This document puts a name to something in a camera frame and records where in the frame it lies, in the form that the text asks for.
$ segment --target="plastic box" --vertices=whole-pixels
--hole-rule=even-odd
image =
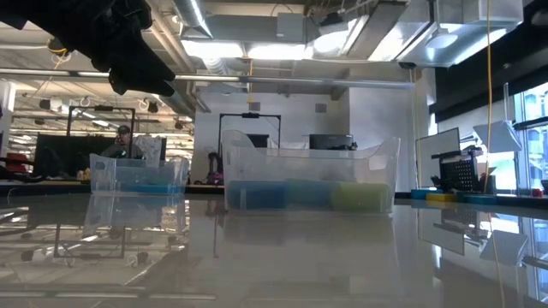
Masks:
[[[246,134],[223,132],[229,207],[392,211],[400,140],[360,151],[257,149]]]
[[[184,193],[188,160],[159,164],[140,159],[115,159],[90,155],[92,193]]]

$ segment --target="reflective table surface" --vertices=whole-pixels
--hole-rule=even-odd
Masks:
[[[0,307],[548,306],[548,211],[242,212],[187,198],[2,200]]]

